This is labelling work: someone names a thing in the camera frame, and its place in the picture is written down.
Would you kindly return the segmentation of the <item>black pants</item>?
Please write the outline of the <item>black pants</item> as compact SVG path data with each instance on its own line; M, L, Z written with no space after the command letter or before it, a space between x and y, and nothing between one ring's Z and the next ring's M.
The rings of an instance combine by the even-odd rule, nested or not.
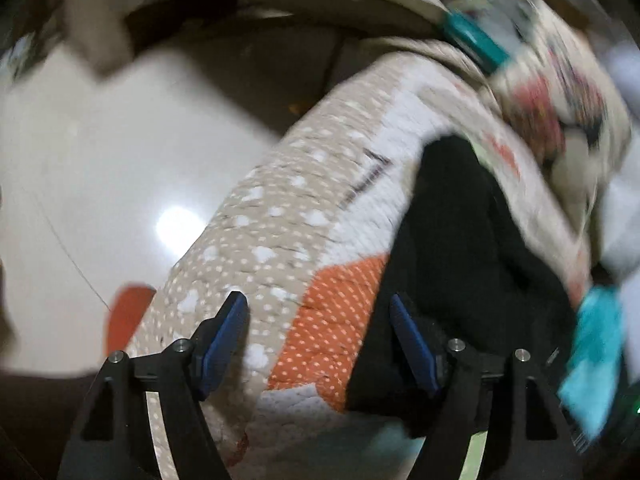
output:
M552 388L566 374L576 314L560 279L525 245L494 176L461 136L425 145L346 388L347 411L396 417L422 436L419 389L390 320L400 296L416 326L508 356L529 351Z

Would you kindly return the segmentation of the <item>teal fluffy towel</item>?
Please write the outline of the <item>teal fluffy towel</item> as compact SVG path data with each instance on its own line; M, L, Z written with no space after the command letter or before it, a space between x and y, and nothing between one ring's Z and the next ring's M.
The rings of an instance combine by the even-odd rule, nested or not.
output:
M617 290L594 286L577 312L572 353L558 396L585 437L596 440L620 380L625 322Z

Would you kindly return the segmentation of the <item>black electronic box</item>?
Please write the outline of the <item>black electronic box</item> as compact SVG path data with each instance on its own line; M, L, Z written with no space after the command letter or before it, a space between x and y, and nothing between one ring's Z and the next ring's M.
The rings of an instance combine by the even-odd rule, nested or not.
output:
M584 479L640 480L639 383L618 388L603 431L584 455Z

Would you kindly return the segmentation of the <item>orange slipper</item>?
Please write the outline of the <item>orange slipper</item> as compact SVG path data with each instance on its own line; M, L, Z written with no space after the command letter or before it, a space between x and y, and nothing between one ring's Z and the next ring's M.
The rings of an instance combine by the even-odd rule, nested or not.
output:
M119 289L108 307L104 337L107 356L127 348L155 294L156 289L145 284L132 283Z

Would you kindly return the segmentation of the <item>patchwork quilted bed cover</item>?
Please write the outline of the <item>patchwork quilted bed cover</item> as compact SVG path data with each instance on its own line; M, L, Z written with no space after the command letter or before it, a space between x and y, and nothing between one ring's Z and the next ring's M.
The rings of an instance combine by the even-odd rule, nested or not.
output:
M532 153L478 93L460 50L387 38L381 58L331 91L227 196L176 263L128 344L159 352L230 292L244 340L204 416L235 479L403 479L420 442L398 422L348 414L347 378L424 145L467 138L500 184L526 245L578 304L590 253Z

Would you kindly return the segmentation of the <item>floral print cushion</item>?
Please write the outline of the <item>floral print cushion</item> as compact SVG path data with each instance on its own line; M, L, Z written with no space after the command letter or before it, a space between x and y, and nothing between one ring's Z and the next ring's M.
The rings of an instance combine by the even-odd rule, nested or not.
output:
M582 232L631 138L626 104L587 40L536 3L526 44L490 76L487 93Z

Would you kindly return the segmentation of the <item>teal cardboard box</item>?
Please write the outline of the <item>teal cardboard box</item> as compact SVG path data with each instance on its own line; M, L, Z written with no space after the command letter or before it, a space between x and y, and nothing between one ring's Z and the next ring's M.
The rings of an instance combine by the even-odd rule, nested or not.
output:
M459 12L449 12L442 23L442 32L448 40L480 66L487 75L510 60L510 56L477 22Z

